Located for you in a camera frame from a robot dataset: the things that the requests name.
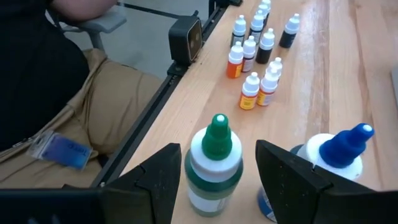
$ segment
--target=green paint bottle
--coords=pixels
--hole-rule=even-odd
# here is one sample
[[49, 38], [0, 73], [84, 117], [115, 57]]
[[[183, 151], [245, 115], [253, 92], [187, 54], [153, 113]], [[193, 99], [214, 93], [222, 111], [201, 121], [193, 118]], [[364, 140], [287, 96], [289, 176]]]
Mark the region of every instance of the green paint bottle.
[[194, 135], [184, 166], [193, 209], [205, 217], [219, 215], [243, 173], [242, 144], [224, 114]]

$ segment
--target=person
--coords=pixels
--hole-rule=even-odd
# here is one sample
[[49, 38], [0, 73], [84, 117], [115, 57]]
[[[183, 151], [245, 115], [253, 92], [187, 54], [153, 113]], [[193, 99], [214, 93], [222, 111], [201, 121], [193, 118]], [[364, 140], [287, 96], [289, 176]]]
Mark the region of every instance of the person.
[[[116, 0], [2, 0], [0, 2], [0, 188], [88, 187], [160, 86], [160, 81], [82, 52], [51, 24], [51, 8], [69, 21], [96, 18]], [[82, 170], [26, 154], [53, 130], [93, 148]]]

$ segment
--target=black shirt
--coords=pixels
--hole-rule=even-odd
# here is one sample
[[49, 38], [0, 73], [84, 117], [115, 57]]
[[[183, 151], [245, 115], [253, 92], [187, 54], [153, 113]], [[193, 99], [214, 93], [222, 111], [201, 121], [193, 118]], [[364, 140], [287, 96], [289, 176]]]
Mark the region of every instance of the black shirt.
[[44, 127], [89, 73], [81, 50], [47, 20], [47, 6], [0, 1], [0, 151]]

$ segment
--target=khaki pants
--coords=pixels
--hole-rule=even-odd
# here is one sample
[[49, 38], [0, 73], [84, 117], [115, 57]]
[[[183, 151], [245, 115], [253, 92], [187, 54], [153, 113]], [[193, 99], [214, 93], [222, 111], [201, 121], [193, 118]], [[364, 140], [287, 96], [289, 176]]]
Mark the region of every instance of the khaki pants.
[[160, 81], [107, 60], [99, 50], [85, 52], [90, 74], [81, 90], [42, 130], [93, 147], [84, 170], [25, 155], [30, 142], [0, 152], [0, 188], [88, 187], [101, 170], [98, 154], [112, 154]]

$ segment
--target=id badge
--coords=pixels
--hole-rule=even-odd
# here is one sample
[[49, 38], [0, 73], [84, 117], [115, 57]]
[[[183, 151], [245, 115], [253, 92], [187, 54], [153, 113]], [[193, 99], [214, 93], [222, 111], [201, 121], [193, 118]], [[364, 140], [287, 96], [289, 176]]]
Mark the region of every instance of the id badge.
[[27, 154], [47, 161], [53, 161], [61, 165], [84, 169], [92, 148], [77, 143], [54, 131], [46, 131], [38, 136]]

